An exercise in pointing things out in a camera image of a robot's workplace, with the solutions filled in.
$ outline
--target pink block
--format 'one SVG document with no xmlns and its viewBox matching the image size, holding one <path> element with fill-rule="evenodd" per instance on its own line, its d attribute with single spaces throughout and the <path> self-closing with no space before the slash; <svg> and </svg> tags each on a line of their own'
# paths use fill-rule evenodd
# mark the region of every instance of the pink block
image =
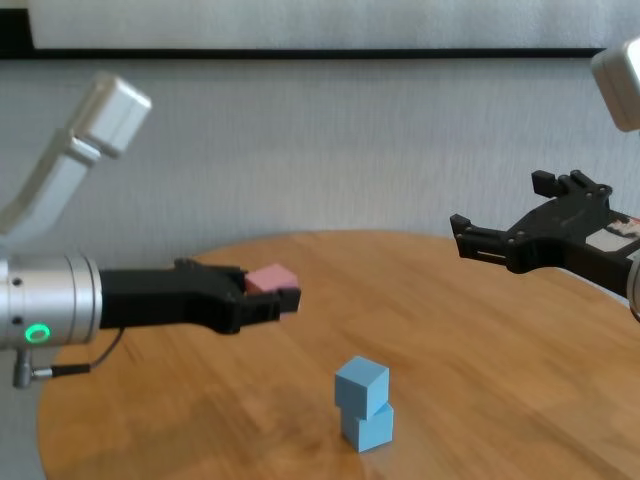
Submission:
<svg viewBox="0 0 640 480">
<path fill-rule="evenodd" d="M 245 276 L 245 283 L 247 293 L 272 292 L 279 288 L 298 287 L 298 277 L 282 265 L 274 263 L 249 272 Z"/>
</svg>

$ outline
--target blue cube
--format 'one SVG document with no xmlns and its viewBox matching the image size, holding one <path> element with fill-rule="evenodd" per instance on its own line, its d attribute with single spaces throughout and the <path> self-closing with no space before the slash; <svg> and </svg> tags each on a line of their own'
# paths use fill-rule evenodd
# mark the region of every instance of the blue cube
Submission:
<svg viewBox="0 0 640 480">
<path fill-rule="evenodd" d="M 391 442 L 393 439 L 393 407 L 385 403 L 369 420 L 350 417 L 342 412 L 342 434 L 358 453 Z"/>
<path fill-rule="evenodd" d="M 389 368 L 356 356 L 335 376 L 335 403 L 347 417 L 369 420 L 389 401 Z"/>
</svg>

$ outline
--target round wooden table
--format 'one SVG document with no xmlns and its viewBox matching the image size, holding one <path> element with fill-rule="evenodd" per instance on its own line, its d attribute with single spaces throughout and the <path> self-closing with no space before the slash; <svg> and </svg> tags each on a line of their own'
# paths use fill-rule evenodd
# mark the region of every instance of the round wooden table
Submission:
<svg viewBox="0 0 640 480">
<path fill-rule="evenodd" d="M 131 329 L 88 376 L 49 381 L 39 447 L 49 480 L 638 479 L 640 325 L 546 269 L 458 258 L 449 239 L 309 233 L 198 260 L 299 275 L 301 310 L 218 336 Z M 64 348 L 96 358 L 115 332 Z M 334 373 L 390 367 L 392 443 L 340 434 Z"/>
</svg>

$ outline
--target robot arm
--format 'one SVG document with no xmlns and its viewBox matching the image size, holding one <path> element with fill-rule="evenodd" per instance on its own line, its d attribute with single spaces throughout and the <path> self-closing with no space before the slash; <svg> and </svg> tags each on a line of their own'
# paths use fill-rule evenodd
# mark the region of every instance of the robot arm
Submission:
<svg viewBox="0 0 640 480">
<path fill-rule="evenodd" d="M 551 200 L 506 231 L 451 217 L 460 257 L 504 265 L 520 274 L 564 268 L 626 296 L 633 259 L 640 257 L 640 221 L 611 210 L 611 187 L 578 170 L 557 179 L 537 171 L 532 179 L 534 191 Z"/>
<path fill-rule="evenodd" d="M 59 129 L 22 191 L 0 212 L 0 247 L 52 227 L 102 158 L 118 158 L 151 109 L 151 101 L 120 78 L 100 73 L 75 114 Z"/>
<path fill-rule="evenodd" d="M 591 67 L 617 128 L 640 130 L 640 38 L 598 53 Z M 640 320 L 640 220 L 611 210 L 612 188 L 579 170 L 557 179 L 537 171 L 532 179 L 534 191 L 551 200 L 507 231 L 451 217 L 460 257 L 504 265 L 519 274 L 564 268 L 628 298 Z"/>
<path fill-rule="evenodd" d="M 143 93 L 99 74 L 17 198 L 0 212 L 0 350 L 17 351 L 17 388 L 90 372 L 125 328 L 191 323 L 236 334 L 298 309 L 298 288 L 250 295 L 239 267 L 179 260 L 167 270 L 100 270 L 85 257 L 10 255 L 11 246 L 56 222 L 91 167 L 124 153 L 150 109 Z M 32 366 L 33 348 L 89 343 L 99 329 L 119 334 L 92 364 Z"/>
</svg>

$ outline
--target gray wall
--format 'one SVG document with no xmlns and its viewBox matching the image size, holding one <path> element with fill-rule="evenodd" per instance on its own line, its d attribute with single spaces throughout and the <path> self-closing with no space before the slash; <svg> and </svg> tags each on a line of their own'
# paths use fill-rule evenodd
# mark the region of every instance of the gray wall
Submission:
<svg viewBox="0 0 640 480">
<path fill-rule="evenodd" d="M 24 252 L 147 266 L 275 232 L 449 235 L 454 212 L 507 227 L 541 202 L 536 169 L 580 168 L 640 211 L 640 139 L 615 130 L 586 60 L 0 62 L 0 204 L 99 68 L 155 111 Z M 0 362 L 0 476 L 36 478 L 38 390 L 11 392 Z"/>
</svg>

